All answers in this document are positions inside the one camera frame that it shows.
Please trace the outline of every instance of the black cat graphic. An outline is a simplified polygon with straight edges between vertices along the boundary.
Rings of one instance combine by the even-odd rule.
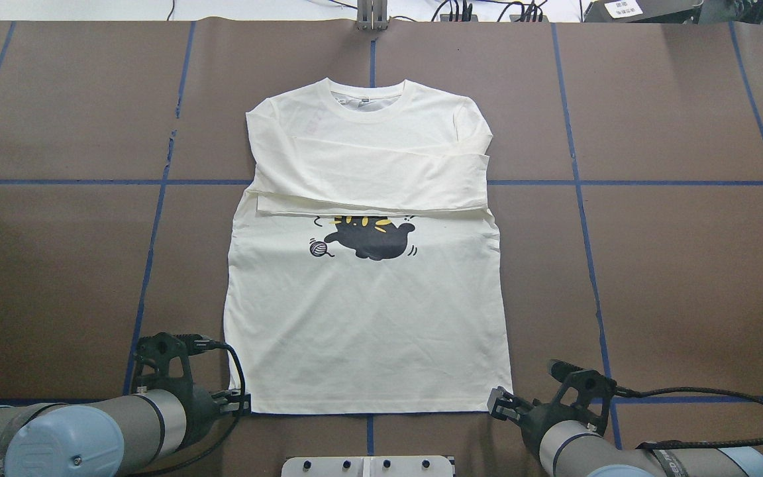
[[[355,250],[358,258],[384,260],[396,258],[408,246],[408,233],[414,225],[403,223],[399,227],[387,217],[360,217],[359,215],[337,215],[333,223],[337,232],[329,233],[323,240],[340,242],[344,247]]]

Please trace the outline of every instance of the cable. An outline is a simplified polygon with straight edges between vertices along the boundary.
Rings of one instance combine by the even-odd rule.
[[[350,5],[348,3],[343,3],[343,2],[337,2],[337,0],[329,0],[329,2],[337,3],[338,5],[342,5],[343,7],[348,7],[348,8],[354,9],[354,10],[358,9],[358,7],[355,7],[354,5]]]
[[[246,378],[243,377],[243,369],[240,366],[240,359],[237,357],[237,353],[234,350],[233,347],[231,347],[230,344],[227,343],[220,343],[216,344],[215,348],[219,348],[221,350],[227,350],[231,355],[231,360],[234,361],[234,366],[237,369],[237,374],[240,376],[240,396],[242,396],[243,399],[246,398]],[[171,465],[167,468],[159,468],[158,470],[151,470],[148,472],[140,472],[137,474],[128,474],[128,477],[149,477],[151,475],[161,475],[161,474],[167,474],[169,472],[173,472],[175,470],[178,470],[179,468],[185,468],[188,465],[195,464],[195,462],[199,462],[200,460],[206,458],[206,456],[209,456],[210,453],[214,452],[217,447],[220,446],[231,434],[231,431],[234,431],[234,428],[237,426],[237,423],[240,421],[240,417],[242,416],[242,406],[243,401],[240,402],[241,408],[237,411],[235,411],[234,420],[231,421],[231,424],[228,426],[228,429],[225,429],[225,432],[223,435],[220,436],[220,439],[217,439],[214,444],[211,445],[211,447],[203,450],[203,452],[199,453],[199,455],[194,456],[194,458],[189,458],[185,460],[184,462],[179,462],[179,464]]]
[[[440,9],[443,8],[443,5],[446,5],[449,2],[449,0],[443,0],[440,5],[437,5],[437,9],[435,10],[434,15],[432,15],[432,19],[430,21],[434,21],[435,18],[437,18],[437,13],[440,13]]]
[[[700,394],[715,394],[720,396],[732,396],[733,398],[745,399],[756,404],[763,405],[763,399],[758,396],[752,396],[740,392],[730,392],[729,390],[718,390],[713,388],[695,388],[695,387],[678,387],[678,388],[666,388],[661,390],[651,390],[651,392],[636,392],[636,390],[630,390],[623,386],[617,386],[615,390],[616,396],[622,398],[648,398],[649,396],[659,396],[662,394],[671,394],[676,392],[693,392]],[[755,439],[744,439],[737,441],[714,441],[714,442],[680,442],[680,441],[663,441],[663,442],[644,442],[638,449],[717,449],[720,447],[753,447],[763,446],[763,437]]]
[[[522,2],[508,2],[508,3],[505,3],[505,8],[502,9],[502,12],[500,12],[499,14],[499,18],[496,19],[497,23],[502,21],[502,17],[505,16],[505,12],[507,12],[512,5],[520,5],[520,18],[523,17],[523,12],[526,10],[526,5],[524,5]]]

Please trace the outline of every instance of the graphic print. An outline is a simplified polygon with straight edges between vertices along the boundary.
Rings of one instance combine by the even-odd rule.
[[[397,227],[387,217],[378,215],[336,215],[331,223],[337,228],[336,232],[329,233],[322,242],[311,239],[310,252],[313,256],[333,256],[328,253],[327,244],[339,242],[355,250],[358,258],[376,262],[396,258],[408,248],[408,234],[415,230],[414,224],[403,223]],[[409,255],[412,254],[416,254],[414,245],[411,245]]]

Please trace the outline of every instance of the yarn ball graphic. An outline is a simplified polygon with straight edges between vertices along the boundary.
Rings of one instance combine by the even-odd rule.
[[[310,249],[312,256],[333,256],[328,253],[328,244],[322,241],[311,242]]]

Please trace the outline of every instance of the neckline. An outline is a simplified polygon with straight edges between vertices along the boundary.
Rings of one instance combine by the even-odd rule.
[[[317,82],[317,91],[320,93],[321,101],[326,105],[327,109],[330,109],[330,111],[339,115],[339,117],[354,122],[376,122],[390,118],[406,106],[411,100],[413,84],[413,82],[405,79],[405,81],[399,84],[388,85],[387,87],[355,87],[355,85],[342,85],[331,81],[329,78],[324,78]],[[399,99],[393,105],[385,106],[377,111],[355,111],[337,102],[335,97],[331,95],[332,93],[348,94],[355,97],[369,97],[369,99],[381,99],[382,97],[399,95]]]

